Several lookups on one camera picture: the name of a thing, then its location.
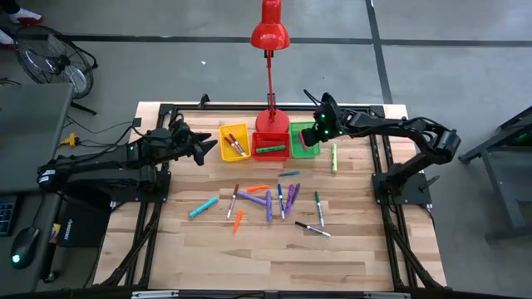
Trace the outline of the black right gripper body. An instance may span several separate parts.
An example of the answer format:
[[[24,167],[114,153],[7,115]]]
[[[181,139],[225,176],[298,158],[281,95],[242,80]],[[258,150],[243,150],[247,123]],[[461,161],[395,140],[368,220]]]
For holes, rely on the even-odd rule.
[[[319,140],[330,140],[344,134],[340,122],[343,112],[330,94],[323,94],[321,104],[315,110],[314,133]]]

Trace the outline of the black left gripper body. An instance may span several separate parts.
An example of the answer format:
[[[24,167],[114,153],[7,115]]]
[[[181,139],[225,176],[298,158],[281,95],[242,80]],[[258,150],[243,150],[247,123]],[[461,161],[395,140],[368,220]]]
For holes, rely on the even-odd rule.
[[[190,133],[193,132],[184,120],[183,115],[170,117],[169,129],[171,133],[171,150],[173,160],[192,156],[198,166],[204,165],[204,154],[195,152],[195,144],[190,143]]]

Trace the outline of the green Expo marker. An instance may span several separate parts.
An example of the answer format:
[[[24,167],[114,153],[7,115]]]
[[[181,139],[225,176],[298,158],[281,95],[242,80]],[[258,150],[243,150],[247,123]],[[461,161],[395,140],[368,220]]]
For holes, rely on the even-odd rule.
[[[318,219],[321,227],[325,226],[324,217],[323,217],[323,207],[321,205],[320,197],[318,191],[314,192],[315,202],[317,205]]]

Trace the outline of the black Expo marker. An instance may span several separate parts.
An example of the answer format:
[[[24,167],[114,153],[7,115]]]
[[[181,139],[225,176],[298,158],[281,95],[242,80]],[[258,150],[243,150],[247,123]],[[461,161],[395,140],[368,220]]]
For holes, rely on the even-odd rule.
[[[304,229],[306,229],[306,230],[308,230],[310,232],[313,232],[313,233],[316,233],[316,234],[319,234],[319,235],[322,235],[322,236],[325,236],[325,237],[328,237],[328,238],[330,238],[332,236],[330,233],[327,233],[327,232],[325,232],[323,230],[320,230],[320,229],[315,228],[313,226],[307,225],[305,223],[301,223],[299,221],[294,221],[294,224],[296,226],[299,226],[300,228],[304,228]]]

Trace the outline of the green plastic basket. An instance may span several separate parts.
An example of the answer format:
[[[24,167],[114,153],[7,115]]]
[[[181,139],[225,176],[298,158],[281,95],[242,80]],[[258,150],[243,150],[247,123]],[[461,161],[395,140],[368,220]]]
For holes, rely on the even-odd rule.
[[[320,144],[308,147],[307,151],[304,151],[301,146],[298,133],[309,127],[313,127],[312,121],[296,121],[289,124],[290,150],[292,157],[295,159],[311,159],[321,152]]]

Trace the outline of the yellow plastic basket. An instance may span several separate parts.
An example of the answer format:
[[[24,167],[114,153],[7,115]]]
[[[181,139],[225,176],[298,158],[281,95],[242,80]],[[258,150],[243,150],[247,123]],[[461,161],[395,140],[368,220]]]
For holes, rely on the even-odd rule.
[[[229,138],[229,134],[234,135],[237,141],[242,145],[247,154],[246,156],[238,155],[231,145],[225,141],[224,136]],[[221,143],[221,158],[225,162],[237,162],[250,157],[249,132],[245,123],[220,126],[219,142]]]

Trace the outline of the red plastic basket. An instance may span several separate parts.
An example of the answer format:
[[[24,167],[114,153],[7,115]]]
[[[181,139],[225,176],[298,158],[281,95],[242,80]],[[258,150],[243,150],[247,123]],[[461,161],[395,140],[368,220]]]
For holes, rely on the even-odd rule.
[[[256,149],[275,145],[286,145],[286,150],[257,154]],[[285,161],[290,157],[290,142],[288,133],[254,132],[252,134],[251,155],[259,161]]]

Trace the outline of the red desk lamp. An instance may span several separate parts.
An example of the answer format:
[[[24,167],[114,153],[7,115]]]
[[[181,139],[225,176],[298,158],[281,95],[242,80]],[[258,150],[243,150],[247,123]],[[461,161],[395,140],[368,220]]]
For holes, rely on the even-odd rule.
[[[272,60],[274,53],[290,46],[287,28],[282,22],[282,0],[262,0],[261,21],[255,27],[250,44],[264,51],[266,59],[268,108],[260,112],[255,121],[258,132],[287,133],[288,115],[276,107],[276,96],[273,92]]]

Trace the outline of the black flat box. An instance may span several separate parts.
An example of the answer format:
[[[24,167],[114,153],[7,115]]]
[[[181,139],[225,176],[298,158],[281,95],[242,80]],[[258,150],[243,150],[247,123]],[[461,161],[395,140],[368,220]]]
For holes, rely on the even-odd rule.
[[[57,245],[63,248],[98,248],[104,238],[111,210],[66,201]]]

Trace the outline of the black floor fan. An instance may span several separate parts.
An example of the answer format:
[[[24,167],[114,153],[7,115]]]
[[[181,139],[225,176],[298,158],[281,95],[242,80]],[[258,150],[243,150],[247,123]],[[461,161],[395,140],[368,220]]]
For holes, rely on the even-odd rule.
[[[71,107],[91,115],[97,112],[76,103],[91,92],[98,67],[96,58],[70,38],[42,25],[19,27],[14,33],[16,57],[26,74],[37,84],[71,84]]]

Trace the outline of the large grey flat panel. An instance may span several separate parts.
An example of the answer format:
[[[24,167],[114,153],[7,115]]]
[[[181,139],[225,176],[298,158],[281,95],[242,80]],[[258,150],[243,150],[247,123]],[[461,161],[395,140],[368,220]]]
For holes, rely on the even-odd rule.
[[[73,97],[68,83],[0,86],[0,194],[38,189]]]

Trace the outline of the grey side desk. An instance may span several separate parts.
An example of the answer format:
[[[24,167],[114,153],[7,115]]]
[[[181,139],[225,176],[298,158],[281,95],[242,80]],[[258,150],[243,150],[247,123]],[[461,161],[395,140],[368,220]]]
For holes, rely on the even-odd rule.
[[[53,224],[56,222],[60,199],[55,194],[25,193],[19,196],[20,209],[13,232],[15,234],[31,226],[38,228],[34,258],[29,266],[15,269],[12,266],[11,248],[15,237],[0,237],[0,297],[49,289],[62,278],[62,271],[55,267],[54,259],[59,250],[49,243]]]

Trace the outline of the grey metal table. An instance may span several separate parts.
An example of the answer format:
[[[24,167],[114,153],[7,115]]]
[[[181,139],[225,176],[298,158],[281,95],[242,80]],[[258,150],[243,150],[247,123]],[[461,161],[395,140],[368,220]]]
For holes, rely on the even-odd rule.
[[[495,196],[503,203],[509,227],[487,233],[495,242],[532,236],[532,220],[525,219],[521,207],[532,205],[532,106],[500,125],[492,137],[459,156],[462,164],[480,158]]]

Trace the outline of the black computer mouse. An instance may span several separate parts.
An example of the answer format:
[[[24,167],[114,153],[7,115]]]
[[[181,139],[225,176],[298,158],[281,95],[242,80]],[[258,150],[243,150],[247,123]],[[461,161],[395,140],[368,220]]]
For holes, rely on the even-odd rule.
[[[15,269],[26,268],[32,263],[40,232],[39,228],[27,227],[17,234],[11,248],[11,264]]]

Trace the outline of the backlit computer keyboard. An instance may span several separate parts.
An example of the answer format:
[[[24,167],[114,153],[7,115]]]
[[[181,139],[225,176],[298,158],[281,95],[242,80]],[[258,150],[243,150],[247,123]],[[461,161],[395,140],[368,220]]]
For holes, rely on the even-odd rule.
[[[0,237],[9,237],[15,226],[18,212],[16,194],[0,196]]]

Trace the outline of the person's foot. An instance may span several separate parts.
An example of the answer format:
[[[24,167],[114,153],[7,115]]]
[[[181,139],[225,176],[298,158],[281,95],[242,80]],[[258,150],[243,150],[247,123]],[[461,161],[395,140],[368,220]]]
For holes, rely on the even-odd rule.
[[[15,50],[14,40],[3,30],[0,30],[0,48],[5,50]]]
[[[15,24],[34,25],[43,21],[43,16],[20,7],[15,12],[7,14],[8,19]]]

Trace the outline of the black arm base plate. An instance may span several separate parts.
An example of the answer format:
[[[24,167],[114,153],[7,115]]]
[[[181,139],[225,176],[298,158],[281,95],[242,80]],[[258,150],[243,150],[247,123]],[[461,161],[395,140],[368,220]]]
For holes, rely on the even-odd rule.
[[[126,184],[111,191],[111,201],[117,203],[164,203],[170,190],[171,172],[156,171],[154,183]]]
[[[417,173],[404,184],[388,184],[387,173],[372,175],[375,202],[380,205],[432,204],[428,182],[424,173]]]

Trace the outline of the silver metal bracket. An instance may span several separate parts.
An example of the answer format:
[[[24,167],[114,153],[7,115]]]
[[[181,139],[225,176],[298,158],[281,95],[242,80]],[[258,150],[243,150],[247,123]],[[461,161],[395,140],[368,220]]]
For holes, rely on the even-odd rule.
[[[178,290],[150,290],[131,293],[131,299],[172,299],[178,297]]]
[[[408,293],[400,292],[365,292],[364,299],[411,299]]]

